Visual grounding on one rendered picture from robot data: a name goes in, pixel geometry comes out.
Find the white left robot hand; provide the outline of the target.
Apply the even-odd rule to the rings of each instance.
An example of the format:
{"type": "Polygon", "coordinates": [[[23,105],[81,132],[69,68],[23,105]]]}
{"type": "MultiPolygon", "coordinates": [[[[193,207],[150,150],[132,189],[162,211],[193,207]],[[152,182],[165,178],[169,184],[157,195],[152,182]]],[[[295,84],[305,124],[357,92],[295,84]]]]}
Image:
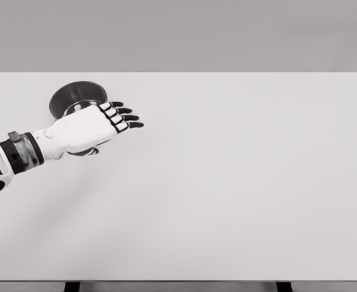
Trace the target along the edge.
{"type": "Polygon", "coordinates": [[[50,130],[50,139],[63,153],[83,152],[124,131],[144,127],[132,112],[122,102],[92,105],[57,120],[50,130]]]}

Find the silver metal pot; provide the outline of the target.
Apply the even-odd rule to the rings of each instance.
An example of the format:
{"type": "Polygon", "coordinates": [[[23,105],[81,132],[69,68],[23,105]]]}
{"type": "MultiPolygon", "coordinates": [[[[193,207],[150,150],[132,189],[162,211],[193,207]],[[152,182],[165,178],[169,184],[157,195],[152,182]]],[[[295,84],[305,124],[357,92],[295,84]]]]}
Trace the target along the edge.
{"type": "Polygon", "coordinates": [[[108,101],[105,89],[94,82],[76,81],[58,89],[51,97],[49,110],[55,120],[72,114],[89,105],[100,105],[108,101]]]}

